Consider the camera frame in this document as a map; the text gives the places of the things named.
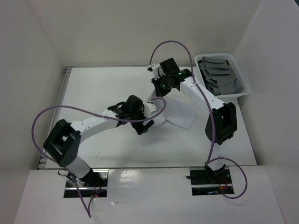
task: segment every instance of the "red wire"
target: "red wire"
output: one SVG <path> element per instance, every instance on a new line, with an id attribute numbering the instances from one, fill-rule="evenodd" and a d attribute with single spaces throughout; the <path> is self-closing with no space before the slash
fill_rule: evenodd
<path id="1" fill-rule="evenodd" d="M 100 191 L 101 191 L 101 185 L 100 185 L 100 182 L 99 182 L 99 181 L 98 181 L 98 184 L 99 184 L 99 192 L 100 192 Z"/>
<path id="2" fill-rule="evenodd" d="M 224 187 L 220 186 L 219 190 L 225 189 L 228 186 L 228 181 L 224 177 L 221 177 L 221 179 L 225 182 L 225 186 Z"/>

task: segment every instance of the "white table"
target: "white table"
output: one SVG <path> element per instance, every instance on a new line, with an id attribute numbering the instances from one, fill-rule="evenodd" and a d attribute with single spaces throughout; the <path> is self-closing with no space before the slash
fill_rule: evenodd
<path id="1" fill-rule="evenodd" d="M 65 82 L 60 102 L 100 113 L 111 105 L 125 101 L 132 94 L 147 100 L 154 89 L 151 79 L 152 73 L 147 71 L 147 67 L 73 68 Z M 182 97 L 196 110 L 196 119 L 188 131 L 166 123 L 157 128 L 151 127 L 139 136 L 127 124 L 85 140 L 80 145 L 78 155 L 92 168 L 203 166 L 211 145 L 205 134 L 208 115 L 179 91 L 172 91 L 170 95 Z M 234 100 L 233 103 L 238 130 L 228 144 L 227 157 L 240 165 L 256 165 L 238 102 Z M 88 117 L 70 109 L 58 110 L 56 114 L 57 119 L 69 122 Z M 57 167 L 52 161 L 46 163 L 46 168 Z"/>
<path id="2" fill-rule="evenodd" d="M 243 175 L 237 167 L 229 169 L 239 194 Z M 192 196 L 188 168 L 112 169 L 107 197 L 91 204 L 92 218 L 79 198 L 63 198 L 66 178 L 57 170 L 33 170 L 14 224 L 283 224 L 265 167 L 243 169 L 248 189 L 235 200 Z"/>

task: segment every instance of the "white wall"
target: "white wall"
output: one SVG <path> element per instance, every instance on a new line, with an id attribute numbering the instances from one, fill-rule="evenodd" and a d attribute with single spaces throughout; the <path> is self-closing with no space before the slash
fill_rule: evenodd
<path id="1" fill-rule="evenodd" d="M 28 175 L 27 170 L 0 171 L 0 223 L 14 223 Z"/>
<path id="2" fill-rule="evenodd" d="M 146 65 L 154 47 L 233 53 L 261 0 L 28 0 L 66 65 Z M 180 46 L 156 61 L 188 63 Z"/>
<path id="3" fill-rule="evenodd" d="M 298 53 L 299 7 L 294 0 L 263 0 L 235 52 L 252 87 L 239 102 L 287 224 L 299 219 Z"/>
<path id="4" fill-rule="evenodd" d="M 38 153 L 30 138 L 35 115 L 55 104 L 64 68 L 25 0 L 0 2 L 0 223 L 11 224 Z M 51 113 L 41 118 L 41 144 Z"/>

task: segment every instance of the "gray cloth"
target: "gray cloth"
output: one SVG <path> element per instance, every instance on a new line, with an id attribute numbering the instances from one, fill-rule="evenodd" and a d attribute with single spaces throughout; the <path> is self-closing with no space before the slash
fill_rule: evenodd
<path id="1" fill-rule="evenodd" d="M 233 69 L 221 58 L 203 57 L 199 64 L 206 77 L 206 87 L 215 96 L 239 93 L 243 87 Z"/>

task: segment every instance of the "white laundry basket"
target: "white laundry basket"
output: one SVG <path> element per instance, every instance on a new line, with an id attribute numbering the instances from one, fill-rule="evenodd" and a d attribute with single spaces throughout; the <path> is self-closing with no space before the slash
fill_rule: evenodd
<path id="1" fill-rule="evenodd" d="M 201 71 L 199 69 L 199 64 L 198 64 L 198 61 L 201 61 L 203 57 L 221 58 L 221 59 L 227 60 L 229 63 L 229 66 L 233 69 L 237 79 L 239 80 L 239 82 L 241 83 L 241 85 L 243 87 L 243 89 L 240 93 L 219 95 L 219 96 L 216 96 L 217 98 L 237 99 L 240 96 L 248 95 L 250 93 L 250 85 L 249 85 L 248 81 L 246 80 L 245 76 L 242 74 L 240 67 L 238 66 L 237 61 L 235 60 L 234 56 L 232 56 L 229 53 L 204 54 L 204 55 L 195 56 L 194 60 L 195 60 L 196 68 L 198 70 L 199 80 L 203 86 L 206 87 L 203 77 L 202 77 L 203 74 L 201 73 Z"/>

